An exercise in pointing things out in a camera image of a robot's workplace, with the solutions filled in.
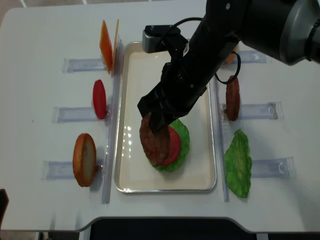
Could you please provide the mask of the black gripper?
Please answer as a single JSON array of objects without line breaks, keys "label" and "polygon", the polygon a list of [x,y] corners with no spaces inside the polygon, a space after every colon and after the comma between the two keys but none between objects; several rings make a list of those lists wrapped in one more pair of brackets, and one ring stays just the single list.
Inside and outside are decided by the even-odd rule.
[{"label": "black gripper", "polygon": [[170,62],[163,66],[160,82],[138,102],[142,118],[149,118],[152,133],[190,112],[238,43],[234,37],[219,38],[203,32],[184,39],[185,46],[170,55]]}]

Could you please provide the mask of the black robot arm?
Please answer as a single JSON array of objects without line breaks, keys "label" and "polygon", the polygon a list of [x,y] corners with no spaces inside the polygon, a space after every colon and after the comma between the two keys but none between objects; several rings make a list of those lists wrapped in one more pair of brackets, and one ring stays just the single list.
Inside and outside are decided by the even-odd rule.
[{"label": "black robot arm", "polygon": [[171,57],[160,82],[137,105],[142,116],[150,115],[153,133],[190,112],[239,42],[289,66],[319,62],[320,5],[316,0],[209,0],[191,39],[181,35],[178,24],[146,26],[143,50],[167,51]]}]

